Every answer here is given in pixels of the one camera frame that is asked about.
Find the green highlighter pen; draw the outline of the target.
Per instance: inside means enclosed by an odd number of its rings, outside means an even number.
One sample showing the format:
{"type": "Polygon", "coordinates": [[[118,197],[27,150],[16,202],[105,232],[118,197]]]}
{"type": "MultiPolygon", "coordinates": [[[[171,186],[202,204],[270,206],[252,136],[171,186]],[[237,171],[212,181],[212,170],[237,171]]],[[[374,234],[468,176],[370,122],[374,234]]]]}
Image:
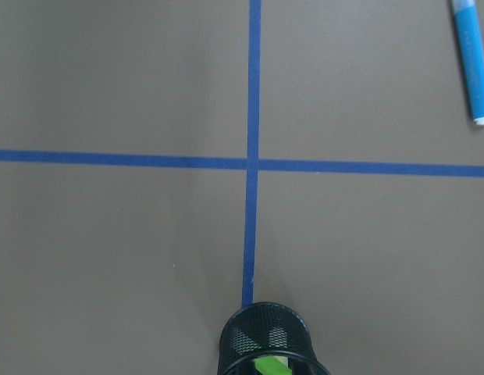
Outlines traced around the green highlighter pen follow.
{"type": "Polygon", "coordinates": [[[261,375],[291,375],[289,359],[284,355],[264,355],[253,360],[254,367],[261,375]]]}

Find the blue highlighter pen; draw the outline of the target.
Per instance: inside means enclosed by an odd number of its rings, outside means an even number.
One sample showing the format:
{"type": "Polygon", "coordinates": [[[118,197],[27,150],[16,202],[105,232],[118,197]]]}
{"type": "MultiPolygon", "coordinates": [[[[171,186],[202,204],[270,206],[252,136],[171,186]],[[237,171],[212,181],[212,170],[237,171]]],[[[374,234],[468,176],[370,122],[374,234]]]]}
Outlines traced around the blue highlighter pen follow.
{"type": "Polygon", "coordinates": [[[484,44],[476,1],[453,0],[450,3],[472,120],[475,125],[484,127],[484,44]]]}

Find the black mesh pen cup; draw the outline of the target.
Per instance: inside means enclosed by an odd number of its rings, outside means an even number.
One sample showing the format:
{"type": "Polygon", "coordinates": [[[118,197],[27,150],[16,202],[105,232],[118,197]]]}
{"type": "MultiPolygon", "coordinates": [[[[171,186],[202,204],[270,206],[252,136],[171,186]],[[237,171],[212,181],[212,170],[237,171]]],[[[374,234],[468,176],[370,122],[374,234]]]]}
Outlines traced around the black mesh pen cup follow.
{"type": "Polygon", "coordinates": [[[292,374],[328,374],[318,361],[301,316],[276,302],[257,302],[236,312],[219,339],[218,374],[258,374],[253,360],[284,355],[292,374]]]}

